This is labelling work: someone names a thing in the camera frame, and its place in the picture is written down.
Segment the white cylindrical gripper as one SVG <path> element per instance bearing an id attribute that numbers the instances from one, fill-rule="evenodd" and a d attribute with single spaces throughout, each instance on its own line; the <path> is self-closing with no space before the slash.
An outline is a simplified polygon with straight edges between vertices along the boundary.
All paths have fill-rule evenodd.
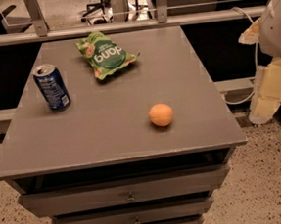
<path id="1" fill-rule="evenodd" d="M 245 45 L 259 43 L 263 53 L 281 57 L 281 0 L 271 0 L 260 20 L 253 22 L 238 40 Z M 251 124 L 263 125 L 281 107 L 281 58 L 258 67 L 254 85 L 249 119 Z"/>

